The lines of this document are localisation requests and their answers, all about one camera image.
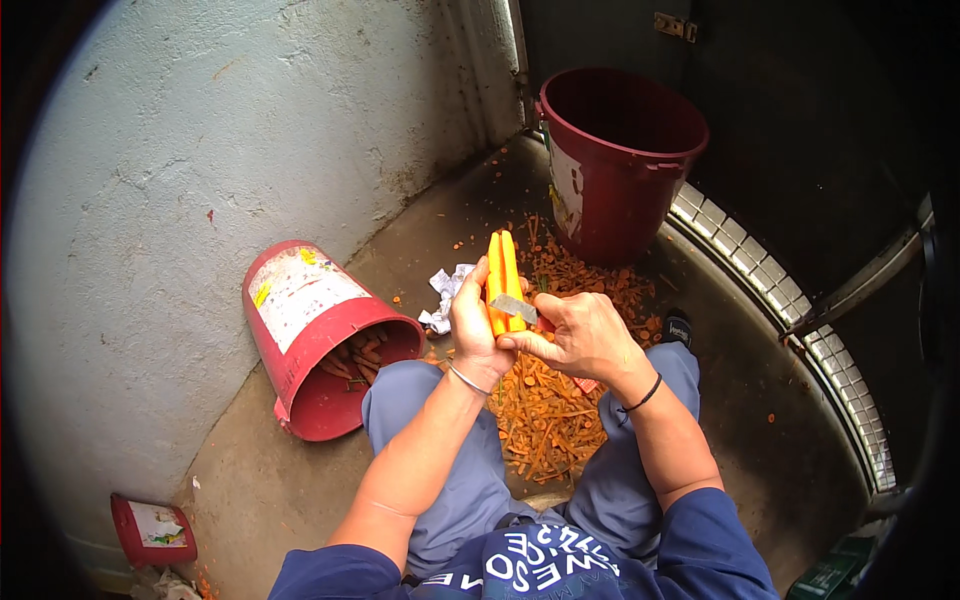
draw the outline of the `shoe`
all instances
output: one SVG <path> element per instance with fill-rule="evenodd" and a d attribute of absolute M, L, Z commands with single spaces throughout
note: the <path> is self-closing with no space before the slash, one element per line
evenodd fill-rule
<path fill-rule="evenodd" d="M 663 319 L 660 343 L 667 342 L 682 342 L 687 349 L 693 343 L 693 327 L 690 326 L 690 318 L 679 308 L 666 311 L 666 317 Z"/>

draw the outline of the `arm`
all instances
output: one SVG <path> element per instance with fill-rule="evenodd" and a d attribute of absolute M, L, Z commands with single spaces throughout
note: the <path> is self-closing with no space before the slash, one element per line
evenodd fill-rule
<path fill-rule="evenodd" d="M 653 389 L 657 372 L 603 294 L 559 299 L 539 294 L 534 305 L 557 331 L 554 343 L 521 331 L 497 340 L 538 356 L 568 375 L 605 383 L 624 407 L 639 403 Z M 683 495 L 701 488 L 723 490 L 720 471 L 696 419 L 666 383 L 641 407 L 628 413 L 647 479 L 666 512 Z"/>
<path fill-rule="evenodd" d="M 453 365 L 485 390 L 492 389 L 516 360 L 514 351 L 495 346 L 487 307 L 480 300 L 488 271 L 487 258 L 482 257 L 450 308 L 457 349 Z M 402 572 L 414 523 L 440 495 L 486 398 L 448 372 L 423 408 L 373 459 L 347 516 L 326 545 L 372 548 Z"/>

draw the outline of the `hand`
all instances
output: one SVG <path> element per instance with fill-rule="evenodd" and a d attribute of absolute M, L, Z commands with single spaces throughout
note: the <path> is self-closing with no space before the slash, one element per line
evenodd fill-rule
<path fill-rule="evenodd" d="M 484 390 L 492 390 L 516 361 L 515 350 L 496 346 L 487 305 L 480 299 L 489 274 L 490 263 L 481 256 L 450 305 L 450 327 L 457 350 L 453 367 Z M 527 288 L 523 277 L 520 286 Z"/>
<path fill-rule="evenodd" d="M 583 293 L 560 299 L 537 294 L 534 306 L 557 327 L 553 344 L 532 331 L 519 331 L 501 335 L 499 348 L 529 352 L 551 369 L 597 379 L 611 388 L 652 371 L 607 296 Z"/>

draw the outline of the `painted wall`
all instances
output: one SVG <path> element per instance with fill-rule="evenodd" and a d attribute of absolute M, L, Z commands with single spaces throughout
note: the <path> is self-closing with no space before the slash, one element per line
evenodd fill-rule
<path fill-rule="evenodd" d="M 4 270 L 14 416 L 89 566 L 126 569 L 109 493 L 169 500 L 255 365 L 257 254 L 302 237 L 344 261 L 518 129 L 509 24 L 499 2 L 139 0 L 91 29 Z"/>

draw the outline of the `silver bangle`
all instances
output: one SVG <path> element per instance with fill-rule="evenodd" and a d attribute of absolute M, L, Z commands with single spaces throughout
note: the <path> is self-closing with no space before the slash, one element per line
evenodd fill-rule
<path fill-rule="evenodd" d="M 463 373 L 461 373 L 461 372 L 457 371 L 456 369 L 454 369 L 454 368 L 453 368 L 453 363 L 450 363 L 449 367 L 450 367 L 450 370 L 454 372 L 454 374 L 456 374 L 458 377 L 460 377 L 461 379 L 464 380 L 464 383 L 466 383 L 467 385 L 469 385 L 471 388 L 473 388 L 474 390 L 476 390 L 476 391 L 479 392 L 480 394 L 483 394 L 484 396 L 489 396 L 490 394 L 492 394 L 492 392 L 487 392 L 487 391 L 485 391 L 483 388 L 481 388 L 481 387 L 478 386 L 477 384 L 475 384 L 475 383 L 473 383 L 472 381 L 470 381 L 470 380 L 467 378 L 466 375 L 464 375 Z"/>

